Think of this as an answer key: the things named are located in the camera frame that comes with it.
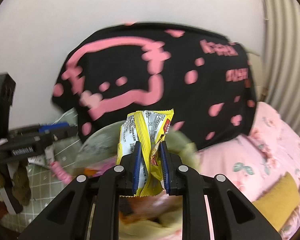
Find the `gloved left hand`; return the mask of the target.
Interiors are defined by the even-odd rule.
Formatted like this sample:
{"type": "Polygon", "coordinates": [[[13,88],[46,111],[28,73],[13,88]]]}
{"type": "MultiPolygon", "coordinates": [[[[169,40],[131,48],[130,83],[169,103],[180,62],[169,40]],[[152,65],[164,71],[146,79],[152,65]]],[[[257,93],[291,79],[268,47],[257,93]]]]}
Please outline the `gloved left hand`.
{"type": "Polygon", "coordinates": [[[0,164],[0,195],[11,215],[21,213],[31,199],[27,159],[0,164]]]}

